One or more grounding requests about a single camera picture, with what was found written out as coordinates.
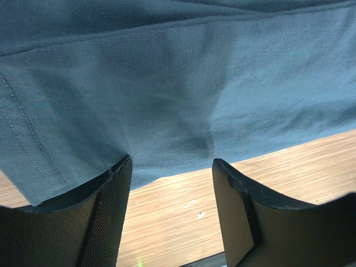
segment fabric seam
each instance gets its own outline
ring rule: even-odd
[[[26,123],[27,123],[27,126],[28,128],[30,129],[31,133],[32,133],[32,136],[33,138],[36,140],[37,142],[37,145],[40,147],[41,151],[43,152],[44,156],[46,157],[46,159],[48,160],[48,162],[51,164],[51,166],[53,167],[53,169],[55,170],[55,172],[58,174],[58,176],[60,177],[61,181],[63,182],[64,186],[66,187],[66,189],[69,191],[69,187],[67,186],[67,184],[65,183],[62,175],[60,174],[60,172],[56,169],[56,167],[54,166],[53,162],[50,160],[50,158],[48,157],[47,153],[45,152],[43,146],[41,145],[41,143],[39,142],[36,134],[34,133],[34,130],[33,128],[31,127],[31,124],[29,123],[29,120],[28,118],[26,117],[26,115],[24,114],[23,112],[23,109],[20,105],[20,103],[17,101],[16,99],[16,96],[14,95],[13,93],[13,90],[11,89],[9,83],[7,82],[7,80],[4,78],[4,76],[0,73],[0,77],[2,78],[2,80],[4,81],[6,87],[9,89],[10,93],[11,93],[11,96],[12,98],[16,101],[16,104],[18,106],[18,108],[20,109],[24,119],[26,120]],[[47,178],[47,176],[43,173],[43,171],[40,169],[40,167],[38,166],[38,164],[35,162],[34,158],[29,154],[29,152],[27,151],[26,147],[24,146],[24,143],[22,142],[22,140],[19,138],[19,135],[18,135],[18,132],[17,130],[14,128],[14,125],[13,123],[11,122],[10,118],[8,117],[8,115],[6,114],[5,110],[3,108],[1,108],[2,111],[5,113],[6,117],[8,118],[9,122],[11,123],[13,129],[15,130],[16,132],[16,135],[17,135],[17,138],[20,140],[23,148],[25,149],[26,153],[30,156],[30,158],[32,159],[32,161],[35,163],[35,165],[38,167],[38,169],[40,170],[40,172],[45,176],[46,180],[50,183],[50,185],[52,186],[52,188],[56,191],[56,193],[58,194],[57,190],[53,187],[53,185],[51,184],[50,180]]]

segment light brown wooden tabletop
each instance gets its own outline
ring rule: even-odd
[[[356,191],[356,131],[233,164],[314,204]],[[27,205],[0,174],[0,204]],[[211,170],[161,178],[130,193],[117,266],[177,267],[223,251]]]

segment blue fabric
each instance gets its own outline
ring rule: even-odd
[[[3,1],[0,169],[37,205],[354,129],[355,4]]]

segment white stitching line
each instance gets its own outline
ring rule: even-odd
[[[28,121],[28,118],[27,118],[26,115],[24,114],[24,112],[23,112],[23,110],[22,110],[22,107],[21,107],[20,103],[17,101],[17,99],[16,99],[16,97],[15,97],[15,95],[14,95],[14,93],[13,93],[11,87],[10,87],[10,85],[8,84],[8,82],[6,81],[6,79],[4,78],[4,76],[2,76],[1,73],[0,73],[0,76],[1,76],[2,80],[4,81],[6,87],[9,89],[12,98],[16,101],[18,108],[21,110],[21,113],[22,113],[23,117],[25,118],[25,120],[26,120],[26,122],[27,122],[27,125],[28,125],[29,129],[31,130],[34,139],[36,140],[36,142],[37,142],[37,144],[39,145],[40,149],[42,150],[43,154],[44,154],[45,157],[47,158],[48,162],[52,165],[53,169],[56,171],[56,173],[57,173],[57,174],[59,175],[59,177],[61,178],[61,181],[63,182],[63,184],[64,184],[64,186],[66,187],[66,189],[69,191],[69,187],[68,187],[67,184],[65,183],[65,181],[64,181],[64,179],[63,179],[63,177],[62,177],[62,175],[61,175],[60,172],[56,169],[56,167],[54,166],[53,162],[50,160],[50,158],[48,157],[48,155],[47,155],[47,153],[45,152],[44,148],[42,147],[41,143],[39,142],[39,140],[38,140],[36,134],[34,133],[32,127],[31,127],[31,124],[30,124],[29,121]]]
[[[5,117],[7,118],[7,120],[9,121],[11,128],[15,131],[16,137],[18,138],[18,140],[20,141],[23,149],[26,151],[27,155],[29,156],[29,158],[33,161],[34,165],[39,169],[40,173],[42,173],[43,177],[46,178],[47,182],[50,184],[50,186],[54,189],[54,191],[56,192],[56,194],[58,194],[57,190],[55,189],[55,187],[52,185],[51,181],[47,178],[47,176],[43,173],[43,171],[41,170],[41,168],[39,167],[39,165],[35,162],[34,158],[29,154],[29,152],[27,151],[26,147],[24,146],[24,143],[22,142],[17,130],[15,129],[14,124],[12,123],[11,119],[9,118],[9,116],[7,115],[7,113],[5,112],[5,110],[2,108],[2,106],[0,105],[1,110],[4,112]]]

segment wood grain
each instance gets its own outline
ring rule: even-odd
[[[320,204],[356,191],[355,162],[351,131],[233,165],[274,190]],[[0,204],[27,204],[1,174]],[[222,245],[211,170],[164,177],[130,193],[117,266],[177,267]]]

